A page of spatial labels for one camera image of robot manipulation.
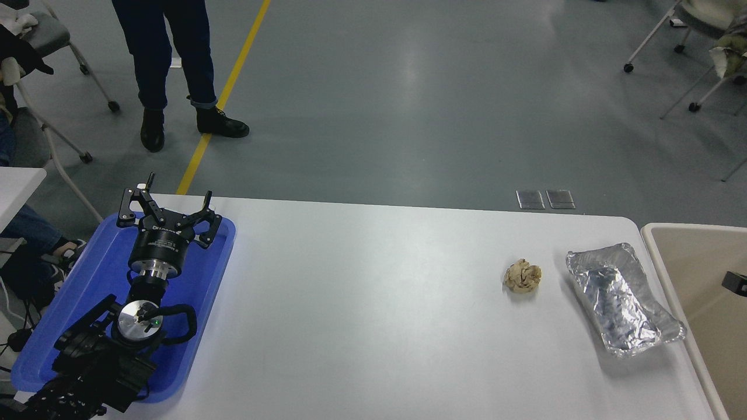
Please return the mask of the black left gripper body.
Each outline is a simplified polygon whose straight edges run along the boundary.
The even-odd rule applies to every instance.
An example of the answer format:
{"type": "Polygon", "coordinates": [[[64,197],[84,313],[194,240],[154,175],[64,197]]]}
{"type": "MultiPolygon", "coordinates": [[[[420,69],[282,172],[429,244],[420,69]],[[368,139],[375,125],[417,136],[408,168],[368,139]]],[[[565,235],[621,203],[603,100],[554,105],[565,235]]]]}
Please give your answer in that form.
{"type": "Polygon", "coordinates": [[[152,260],[169,265],[171,270],[183,268],[187,249],[195,238],[194,227],[184,223],[158,226],[153,217],[139,218],[137,226],[138,236],[128,259],[129,268],[140,270],[152,260]]]}

